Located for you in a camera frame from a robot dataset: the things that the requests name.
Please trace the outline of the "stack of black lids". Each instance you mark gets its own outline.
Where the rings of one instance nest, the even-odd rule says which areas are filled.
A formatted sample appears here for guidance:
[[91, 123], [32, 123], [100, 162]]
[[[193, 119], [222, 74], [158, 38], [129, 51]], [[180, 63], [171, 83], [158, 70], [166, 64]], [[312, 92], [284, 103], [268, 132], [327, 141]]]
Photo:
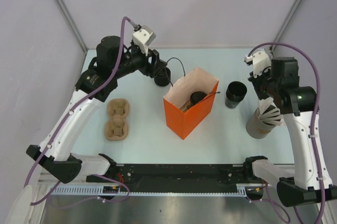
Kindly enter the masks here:
[[171, 71], [168, 67], [161, 69], [154, 76], [154, 82], [160, 86], [165, 87], [171, 83]]

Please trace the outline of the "black coffee cup lid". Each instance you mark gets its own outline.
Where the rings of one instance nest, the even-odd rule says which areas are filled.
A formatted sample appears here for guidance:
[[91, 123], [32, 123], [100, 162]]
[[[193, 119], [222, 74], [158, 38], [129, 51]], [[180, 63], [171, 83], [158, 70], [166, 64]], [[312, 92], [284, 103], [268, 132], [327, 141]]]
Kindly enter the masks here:
[[207, 94], [203, 91], [195, 91], [190, 95], [190, 103], [192, 106], [196, 105], [197, 103], [201, 102]]

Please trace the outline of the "stack of black cups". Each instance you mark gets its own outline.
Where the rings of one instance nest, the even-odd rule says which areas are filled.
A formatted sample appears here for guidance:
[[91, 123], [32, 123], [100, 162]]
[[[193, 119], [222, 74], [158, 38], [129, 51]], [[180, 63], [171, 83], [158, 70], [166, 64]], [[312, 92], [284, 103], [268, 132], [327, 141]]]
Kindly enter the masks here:
[[225, 105], [227, 108], [234, 109], [244, 99], [247, 87], [244, 83], [234, 81], [229, 83], [225, 92]]

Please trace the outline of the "orange paper bag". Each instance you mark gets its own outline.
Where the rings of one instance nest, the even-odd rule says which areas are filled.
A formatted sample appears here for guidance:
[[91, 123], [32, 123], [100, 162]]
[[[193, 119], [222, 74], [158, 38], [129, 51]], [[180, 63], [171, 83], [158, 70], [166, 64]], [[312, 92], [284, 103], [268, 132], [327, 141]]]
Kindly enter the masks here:
[[166, 125], [185, 139], [211, 112], [219, 80], [200, 67], [179, 78], [163, 96]]

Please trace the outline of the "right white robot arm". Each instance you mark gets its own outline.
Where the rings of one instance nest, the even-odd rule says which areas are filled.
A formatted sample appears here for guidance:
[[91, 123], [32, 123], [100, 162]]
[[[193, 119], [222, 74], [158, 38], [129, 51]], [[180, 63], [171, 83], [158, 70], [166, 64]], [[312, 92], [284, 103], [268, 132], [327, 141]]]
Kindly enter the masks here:
[[258, 179], [274, 186], [286, 207], [322, 203], [336, 199], [336, 186], [325, 167], [318, 123], [311, 124], [316, 92], [299, 85], [298, 61], [293, 57], [270, 59], [265, 53], [246, 56], [253, 66], [248, 80], [258, 99], [273, 98], [288, 128], [294, 156], [294, 172], [269, 162], [264, 156], [246, 158], [243, 177], [248, 182]]

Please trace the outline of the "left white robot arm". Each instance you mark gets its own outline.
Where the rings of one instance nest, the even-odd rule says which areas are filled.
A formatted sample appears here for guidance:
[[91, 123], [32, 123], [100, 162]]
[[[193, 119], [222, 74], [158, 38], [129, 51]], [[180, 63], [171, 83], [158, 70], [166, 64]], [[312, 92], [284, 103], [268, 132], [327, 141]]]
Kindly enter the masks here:
[[64, 184], [79, 175], [112, 181], [116, 177], [113, 159], [105, 154], [76, 155], [72, 148], [88, 119], [117, 88], [118, 79], [135, 71], [154, 78], [166, 65], [156, 50], [145, 54], [135, 42], [126, 47], [118, 36], [104, 37], [96, 47], [96, 57], [77, 81], [64, 117], [44, 141], [30, 145], [26, 153]]

